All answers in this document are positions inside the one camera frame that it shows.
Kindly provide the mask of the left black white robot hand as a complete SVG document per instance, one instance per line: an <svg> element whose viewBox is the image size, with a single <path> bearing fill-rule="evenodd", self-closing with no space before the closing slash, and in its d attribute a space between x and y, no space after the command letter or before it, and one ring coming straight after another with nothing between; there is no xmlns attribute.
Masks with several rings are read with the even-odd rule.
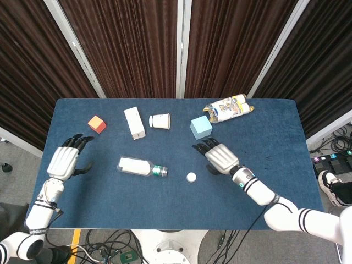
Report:
<svg viewBox="0 0 352 264"><path fill-rule="evenodd" d="M58 147L47 168L50 178L66 181L72 176L87 173L93 166L90 162L85 168L76 169L76 163L85 145L94 139L93 136L75 134Z"/></svg>

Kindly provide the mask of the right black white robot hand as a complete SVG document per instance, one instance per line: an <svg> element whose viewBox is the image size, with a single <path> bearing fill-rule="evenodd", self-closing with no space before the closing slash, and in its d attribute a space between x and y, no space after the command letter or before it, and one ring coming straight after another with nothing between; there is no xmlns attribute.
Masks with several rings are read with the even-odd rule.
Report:
<svg viewBox="0 0 352 264"><path fill-rule="evenodd" d="M213 137L202 140L203 143L192 145L199 153L206 157L211 165L207 165L207 170L213 175L230 174L232 168L239 165L239 159L227 148Z"/></svg>

